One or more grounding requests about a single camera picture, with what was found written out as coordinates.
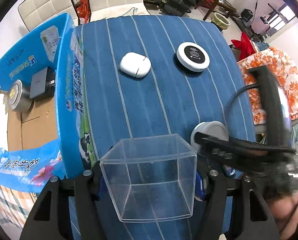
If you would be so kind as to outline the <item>person's right hand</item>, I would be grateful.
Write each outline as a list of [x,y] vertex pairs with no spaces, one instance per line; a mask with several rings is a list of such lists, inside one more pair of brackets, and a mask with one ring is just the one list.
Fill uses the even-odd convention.
[[298,192],[282,198],[268,199],[266,204],[280,232],[280,239],[289,239],[298,226]]

